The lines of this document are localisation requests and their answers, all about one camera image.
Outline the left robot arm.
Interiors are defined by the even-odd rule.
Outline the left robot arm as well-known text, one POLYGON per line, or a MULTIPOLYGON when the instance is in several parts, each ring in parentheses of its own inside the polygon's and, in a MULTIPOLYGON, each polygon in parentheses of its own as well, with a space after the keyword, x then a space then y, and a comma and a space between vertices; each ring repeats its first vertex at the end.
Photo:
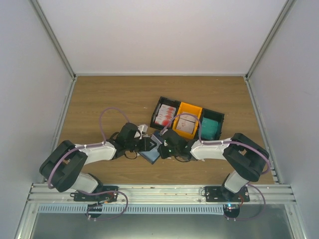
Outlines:
POLYGON ((141 155, 150 152, 157 143, 145 136, 148 127, 126 123, 120 132, 109 139, 94 144, 73 144, 69 140, 60 143, 39 168, 40 174, 47 179, 48 188, 65 192, 74 189, 84 192, 91 201, 98 201, 103 195, 103 184, 92 174, 83 173, 85 165, 110 161, 126 156, 127 152, 141 155))

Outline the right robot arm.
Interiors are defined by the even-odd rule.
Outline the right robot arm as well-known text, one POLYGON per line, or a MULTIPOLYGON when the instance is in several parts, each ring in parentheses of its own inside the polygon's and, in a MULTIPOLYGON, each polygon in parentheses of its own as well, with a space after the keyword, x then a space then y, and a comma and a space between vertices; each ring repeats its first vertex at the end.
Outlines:
POLYGON ((257 182, 270 170, 269 153, 241 133, 225 140, 186 140, 169 129, 162 136, 161 158, 181 158, 185 162, 206 159, 226 160, 234 169, 221 185, 221 197, 231 202, 249 182, 257 182))

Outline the orange bin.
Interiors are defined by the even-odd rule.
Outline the orange bin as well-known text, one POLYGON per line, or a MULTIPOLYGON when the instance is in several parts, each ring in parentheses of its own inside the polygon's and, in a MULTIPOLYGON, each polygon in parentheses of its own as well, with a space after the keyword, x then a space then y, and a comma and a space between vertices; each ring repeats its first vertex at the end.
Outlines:
POLYGON ((202 107, 181 102, 177 114, 183 115, 174 120, 172 129, 184 138, 194 139, 201 113, 202 107))

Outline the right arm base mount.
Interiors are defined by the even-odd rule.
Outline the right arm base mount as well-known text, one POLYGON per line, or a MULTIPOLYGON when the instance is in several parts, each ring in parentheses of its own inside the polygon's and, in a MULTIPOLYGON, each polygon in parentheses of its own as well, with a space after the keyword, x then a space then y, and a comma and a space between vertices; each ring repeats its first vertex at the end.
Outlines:
POLYGON ((248 220, 239 218, 243 204, 250 202, 247 186, 243 186, 237 193, 228 192, 222 186, 205 186, 199 193, 205 198, 206 202, 221 204, 226 219, 233 219, 234 221, 248 220))

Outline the white pink cards stack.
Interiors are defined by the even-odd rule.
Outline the white pink cards stack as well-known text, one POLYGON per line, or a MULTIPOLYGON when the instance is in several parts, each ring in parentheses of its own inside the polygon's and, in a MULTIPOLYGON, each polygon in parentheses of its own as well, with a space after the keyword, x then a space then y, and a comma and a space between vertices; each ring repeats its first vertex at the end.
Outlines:
POLYGON ((189 134, 193 134, 196 123, 196 115, 187 112, 182 112, 182 115, 178 119, 176 129, 189 134))

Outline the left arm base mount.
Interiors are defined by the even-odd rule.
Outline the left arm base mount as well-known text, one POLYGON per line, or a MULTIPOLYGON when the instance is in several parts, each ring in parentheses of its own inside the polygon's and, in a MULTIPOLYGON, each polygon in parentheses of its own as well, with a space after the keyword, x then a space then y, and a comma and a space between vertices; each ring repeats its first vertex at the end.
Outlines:
POLYGON ((117 201, 118 189, 118 186, 102 186, 98 189, 95 189, 93 193, 105 191, 108 193, 103 193, 100 195, 88 195, 79 191, 75 191, 74 193, 70 193, 70 197, 73 198, 75 202, 89 202, 85 215, 90 219, 97 219, 102 214, 96 214, 95 212, 101 212, 103 204, 117 201))

